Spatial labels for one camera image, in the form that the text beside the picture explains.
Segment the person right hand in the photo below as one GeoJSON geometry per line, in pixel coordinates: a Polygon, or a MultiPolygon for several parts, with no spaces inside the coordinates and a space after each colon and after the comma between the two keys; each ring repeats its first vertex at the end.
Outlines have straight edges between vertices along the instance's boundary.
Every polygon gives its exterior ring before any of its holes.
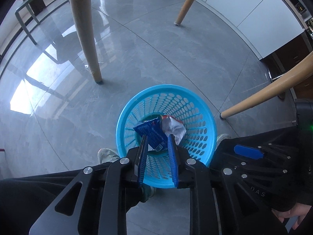
{"type": "Polygon", "coordinates": [[[296,203],[288,211],[280,212],[280,211],[272,209],[272,212],[281,222],[283,222],[284,219],[297,217],[295,223],[292,226],[292,229],[296,230],[301,225],[301,222],[305,219],[306,215],[309,213],[311,208],[312,208],[311,205],[296,203]]]}

